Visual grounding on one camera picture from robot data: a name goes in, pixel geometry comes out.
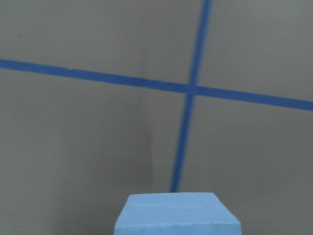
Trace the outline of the light blue foam block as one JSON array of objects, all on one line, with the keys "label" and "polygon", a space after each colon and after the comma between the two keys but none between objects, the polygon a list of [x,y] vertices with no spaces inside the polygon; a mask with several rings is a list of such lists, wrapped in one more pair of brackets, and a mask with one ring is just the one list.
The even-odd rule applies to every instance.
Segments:
[{"label": "light blue foam block", "polygon": [[115,235],[240,235],[240,221],[211,192],[145,193],[128,197]]}]

